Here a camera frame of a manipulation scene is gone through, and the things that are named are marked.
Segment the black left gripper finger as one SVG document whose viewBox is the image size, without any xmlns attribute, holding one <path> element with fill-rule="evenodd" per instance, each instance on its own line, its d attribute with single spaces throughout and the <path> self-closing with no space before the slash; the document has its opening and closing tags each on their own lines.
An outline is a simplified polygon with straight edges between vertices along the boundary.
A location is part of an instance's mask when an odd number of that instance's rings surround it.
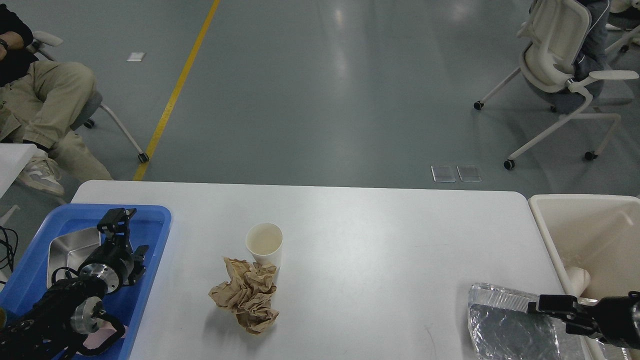
<svg viewBox="0 0 640 360">
<path fill-rule="evenodd" d="M 141 277 L 146 273 L 146 267 L 144 261 L 146 260 L 146 253 L 149 250 L 148 244 L 142 244 L 138 246 L 133 252 L 133 269 L 130 272 L 128 278 L 126 278 L 126 287 L 134 286 L 138 283 Z"/>
<path fill-rule="evenodd" d="M 105 242 L 116 246 L 130 246 L 130 220 L 137 208 L 112 208 L 98 221 L 96 229 L 105 236 Z"/>
</svg>

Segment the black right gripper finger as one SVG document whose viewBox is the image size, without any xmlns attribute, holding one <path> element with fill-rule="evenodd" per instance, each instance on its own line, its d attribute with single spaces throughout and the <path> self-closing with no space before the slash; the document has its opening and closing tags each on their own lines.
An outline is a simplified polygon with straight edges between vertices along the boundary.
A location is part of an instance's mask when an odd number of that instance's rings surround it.
<svg viewBox="0 0 640 360">
<path fill-rule="evenodd" d="M 572 295 L 540 294 L 526 306 L 528 313 L 576 315 L 586 313 L 588 306 L 595 306 L 599 300 Z"/>
<path fill-rule="evenodd" d="M 565 321 L 565 331 L 570 335 L 579 335 L 588 338 L 601 337 L 601 330 L 594 321 Z"/>
</svg>

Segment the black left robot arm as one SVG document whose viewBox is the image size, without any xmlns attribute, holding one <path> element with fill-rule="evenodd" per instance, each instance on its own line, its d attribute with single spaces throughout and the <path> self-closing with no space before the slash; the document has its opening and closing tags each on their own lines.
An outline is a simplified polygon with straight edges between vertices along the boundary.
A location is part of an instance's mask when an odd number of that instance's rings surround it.
<svg viewBox="0 0 640 360">
<path fill-rule="evenodd" d="M 1 330 L 3 360 L 71 360 L 76 354 L 105 353 L 126 334 L 119 319 L 105 310 L 103 300 L 137 284 L 146 272 L 149 246 L 133 249 L 130 221 L 135 208 L 112 208 L 96 228 L 103 243 L 69 276 L 53 271 L 51 286 L 30 311 Z"/>
</svg>

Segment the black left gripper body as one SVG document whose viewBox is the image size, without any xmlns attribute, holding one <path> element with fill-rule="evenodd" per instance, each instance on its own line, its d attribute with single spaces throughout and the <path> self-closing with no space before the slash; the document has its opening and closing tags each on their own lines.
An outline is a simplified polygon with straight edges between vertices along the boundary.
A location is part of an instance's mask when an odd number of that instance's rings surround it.
<svg viewBox="0 0 640 360">
<path fill-rule="evenodd" d="M 105 239 L 78 268 L 82 280 L 102 281 L 107 291 L 137 284 L 135 256 L 130 240 Z"/>
</svg>

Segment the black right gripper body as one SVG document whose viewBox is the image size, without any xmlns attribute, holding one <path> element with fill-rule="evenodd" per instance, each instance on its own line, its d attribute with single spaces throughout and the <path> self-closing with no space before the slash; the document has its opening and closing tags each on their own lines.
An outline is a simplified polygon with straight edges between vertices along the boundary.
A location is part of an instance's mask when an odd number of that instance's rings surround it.
<svg viewBox="0 0 640 360">
<path fill-rule="evenodd" d="M 640 348 L 638 295 L 602 298 L 593 308 L 597 324 L 596 339 L 611 346 Z"/>
</svg>

